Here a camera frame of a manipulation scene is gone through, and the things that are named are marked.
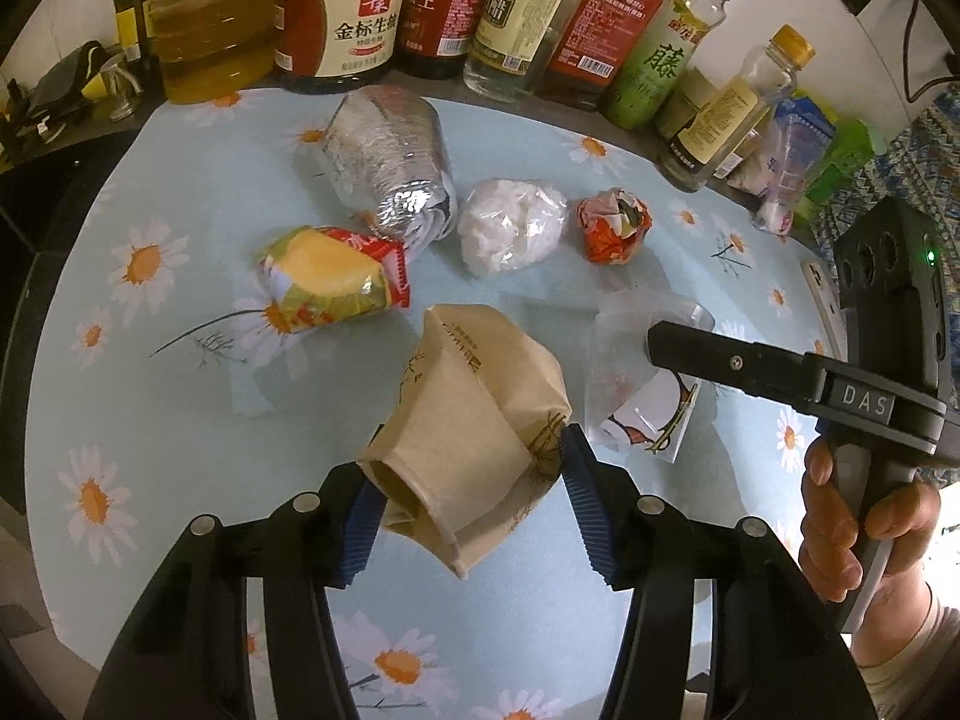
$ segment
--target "device handle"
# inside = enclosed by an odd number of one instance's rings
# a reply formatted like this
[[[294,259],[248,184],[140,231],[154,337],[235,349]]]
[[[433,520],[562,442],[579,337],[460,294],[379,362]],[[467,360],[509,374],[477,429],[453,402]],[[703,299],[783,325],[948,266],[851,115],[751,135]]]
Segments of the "device handle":
[[[867,512],[894,490],[910,484],[916,469],[887,457],[888,452],[896,451],[894,447],[870,450],[854,443],[834,445],[833,442],[829,442],[829,446],[833,455],[830,480],[859,523],[853,555],[863,567],[863,581],[857,589],[847,593],[842,602],[829,602],[827,607],[833,614],[837,630],[842,634],[854,634],[877,593],[893,549],[893,541],[879,541],[867,536],[864,531]]]

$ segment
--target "white plastic bag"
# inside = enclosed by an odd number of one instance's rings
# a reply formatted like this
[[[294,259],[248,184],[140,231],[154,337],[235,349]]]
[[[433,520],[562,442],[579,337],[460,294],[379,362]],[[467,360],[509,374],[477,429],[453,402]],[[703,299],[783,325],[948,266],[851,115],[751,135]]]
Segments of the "white plastic bag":
[[[517,271],[555,250],[568,201],[539,181],[491,178],[477,184],[460,215],[464,262],[478,276]]]
[[[645,285],[604,295],[599,309],[587,361],[587,438],[673,463],[700,380],[655,367],[647,356],[647,330],[666,319],[710,331],[713,317],[693,300]]]

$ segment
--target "black cable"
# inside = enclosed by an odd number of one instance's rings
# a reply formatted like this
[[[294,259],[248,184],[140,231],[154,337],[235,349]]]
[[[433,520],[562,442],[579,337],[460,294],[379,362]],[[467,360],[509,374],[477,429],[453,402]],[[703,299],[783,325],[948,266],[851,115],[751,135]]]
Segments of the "black cable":
[[[960,76],[944,76],[942,79],[933,79],[933,81],[928,81],[923,84],[915,95],[910,94],[910,34],[913,32],[913,23],[917,20],[917,9],[919,7],[920,0],[913,0],[913,7],[910,8],[910,15],[907,17],[906,28],[904,28],[904,94],[906,94],[906,101],[910,104],[915,103],[927,90],[932,89],[934,86],[939,86],[942,83],[952,83],[952,81],[960,81]]]

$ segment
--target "table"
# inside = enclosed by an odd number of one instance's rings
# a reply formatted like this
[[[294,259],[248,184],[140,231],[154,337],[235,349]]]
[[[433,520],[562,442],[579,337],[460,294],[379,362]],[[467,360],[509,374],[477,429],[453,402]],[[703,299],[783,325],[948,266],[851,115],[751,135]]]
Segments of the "table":
[[[306,338],[264,314],[253,255],[301,224],[349,226],[311,157],[337,97],[252,90],[152,115],[95,201],[51,304],[32,378],[26,485],[32,547],[61,640],[100,666],[155,567],[192,517],[265,517],[352,459],[392,410],[424,309],[488,303],[560,361],[583,411],[597,295],[642,280],[703,303],[719,332],[798,352],[826,334],[799,263],[713,191],[673,189],[649,162],[509,114],[434,101],[459,193],[491,176],[544,178],[570,199],[621,185],[654,228],[630,265],[592,266],[573,226],[549,259],[469,275],[452,237],[410,266],[413,305]],[[688,517],[771,523],[796,555],[800,471],[813,420],[705,386],[673,466],[626,461],[645,493]],[[248,649],[258,714],[272,716],[262,599]],[[597,717],[629,597],[590,570],[563,485],[496,552],[456,579],[381,533],[370,567],[331,591],[363,716]],[[709,602],[691,672],[709,665]]]

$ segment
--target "brown paper bag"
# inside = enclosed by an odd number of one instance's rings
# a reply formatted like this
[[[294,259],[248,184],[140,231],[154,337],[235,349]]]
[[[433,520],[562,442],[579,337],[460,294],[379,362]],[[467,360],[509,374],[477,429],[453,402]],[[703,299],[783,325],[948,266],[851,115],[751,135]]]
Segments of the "brown paper bag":
[[[466,579],[557,480],[569,419],[550,352],[490,306],[432,306],[400,403],[358,463],[389,498],[384,527]]]

